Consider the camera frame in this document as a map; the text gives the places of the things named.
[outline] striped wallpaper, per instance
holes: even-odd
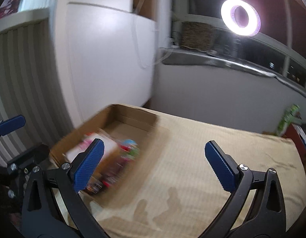
[[[43,142],[53,146],[73,128],[57,77],[48,21],[0,34],[0,120],[24,115],[22,128],[0,138],[0,165]]]

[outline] screw head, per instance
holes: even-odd
[[[16,169],[18,169],[17,165],[14,163],[10,165],[10,168],[12,171],[15,171]]]
[[[15,197],[15,194],[14,194],[13,190],[8,190],[8,196],[11,199],[13,199]]]
[[[276,170],[273,169],[273,168],[270,168],[270,169],[269,169],[269,172],[272,173],[272,174],[276,174]]]
[[[249,169],[249,167],[247,167],[247,166],[244,165],[244,164],[239,165],[239,168],[240,168],[242,171],[247,171],[247,170]]]
[[[38,172],[39,171],[39,166],[35,166],[35,167],[33,167],[33,172]]]
[[[66,169],[68,169],[70,166],[71,166],[70,163],[63,163],[63,164],[62,164],[62,169],[66,170]]]

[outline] wrinkled fabric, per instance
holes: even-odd
[[[287,229],[303,211],[306,176],[292,140],[148,111],[159,116],[157,127],[118,185],[97,196],[99,204],[81,195],[112,238],[196,238],[207,228],[230,195],[205,158],[204,147],[209,140],[215,140],[238,164],[251,170],[276,169]],[[250,192],[234,227],[246,217],[254,193]],[[56,197],[67,219],[60,195]]]

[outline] ring light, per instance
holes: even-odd
[[[244,28],[238,26],[234,17],[235,10],[239,6],[245,9],[249,17],[249,23]],[[221,17],[231,31],[241,36],[254,36],[261,28],[261,20],[257,11],[251,5],[241,0],[225,1],[221,7]]]

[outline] blue gripper pad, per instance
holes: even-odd
[[[86,149],[85,152],[79,153],[77,157],[73,160],[72,164],[73,167],[75,165],[75,160],[79,160],[78,156],[84,156],[81,154],[86,154],[85,158],[76,168],[73,174],[73,181],[74,181],[74,190],[78,192],[86,188],[88,181],[95,171],[97,165],[99,164],[101,158],[103,157],[104,153],[104,143],[101,139],[95,139],[89,147]]]
[[[23,115],[18,115],[0,123],[0,135],[4,136],[25,125],[25,118]]]
[[[229,156],[226,155],[215,141],[209,141],[205,145],[205,156],[216,174],[223,189],[228,192],[234,192],[236,189],[236,178],[237,176],[237,163]]]

